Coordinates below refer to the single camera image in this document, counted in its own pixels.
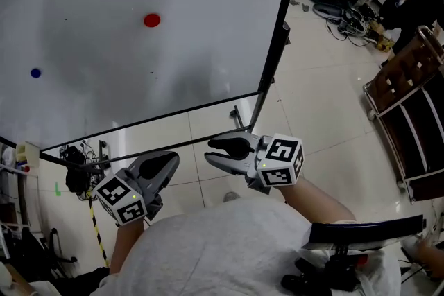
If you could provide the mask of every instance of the tile floor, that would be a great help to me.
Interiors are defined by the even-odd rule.
[[[312,6],[310,0],[296,0]],[[257,134],[276,132],[303,139],[304,176],[341,201],[362,221],[386,220],[425,214],[433,220],[431,202],[410,205],[395,183],[395,170],[375,126],[366,118],[362,85],[378,71],[386,55],[370,45],[355,47],[335,40],[325,21],[302,6],[289,6],[287,22],[291,45],[282,61],[255,128]],[[245,121],[254,108],[252,98],[237,101]],[[113,132],[97,139],[108,143],[111,157],[205,137],[216,130],[234,127],[228,113],[234,103]],[[206,143],[179,148],[180,167],[161,193],[164,207],[155,220],[197,211],[222,203],[228,191],[241,196],[258,195],[246,188],[244,179],[227,175],[206,163]],[[113,171],[129,162],[113,163]],[[89,272],[103,265],[87,202],[78,201],[65,186],[65,168],[41,162],[38,186],[28,181],[28,209],[42,229],[55,227],[65,256],[79,262],[73,273]],[[56,183],[60,195],[56,194]],[[282,200],[277,191],[271,198]],[[98,226],[108,256],[112,253],[114,221],[94,203]]]

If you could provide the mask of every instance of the blue dot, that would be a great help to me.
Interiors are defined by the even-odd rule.
[[[31,77],[33,77],[33,78],[40,78],[41,75],[42,75],[42,71],[40,71],[40,69],[38,69],[38,68],[34,68],[31,71]]]

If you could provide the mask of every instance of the yellow and black striped pole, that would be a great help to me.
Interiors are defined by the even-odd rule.
[[[100,238],[99,229],[97,227],[96,216],[94,215],[94,208],[92,207],[91,195],[90,195],[90,193],[88,193],[88,194],[89,194],[89,198],[88,198],[89,212],[91,213],[92,222],[94,223],[94,229],[96,230],[97,241],[99,242],[100,250],[102,251],[102,256],[103,256],[103,260],[105,261],[105,265],[107,268],[109,268],[110,262],[108,261],[108,258],[106,257],[105,250],[103,249],[102,238]]]

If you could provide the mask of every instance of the red magnet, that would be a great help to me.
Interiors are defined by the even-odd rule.
[[[144,24],[146,27],[156,27],[160,24],[160,16],[157,14],[148,14],[145,16]]]

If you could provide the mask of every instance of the whiteboard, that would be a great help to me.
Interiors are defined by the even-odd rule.
[[[280,2],[0,0],[0,136],[47,148],[256,92]]]

